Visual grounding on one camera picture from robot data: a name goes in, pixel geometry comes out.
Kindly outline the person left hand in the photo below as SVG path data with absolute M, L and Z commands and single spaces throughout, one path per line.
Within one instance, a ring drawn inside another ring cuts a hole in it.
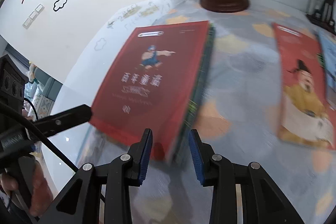
M 40 218 L 53 201 L 42 166 L 33 156 L 21 157 L 1 172 L 1 191 L 9 198 L 9 208 L 22 218 Z

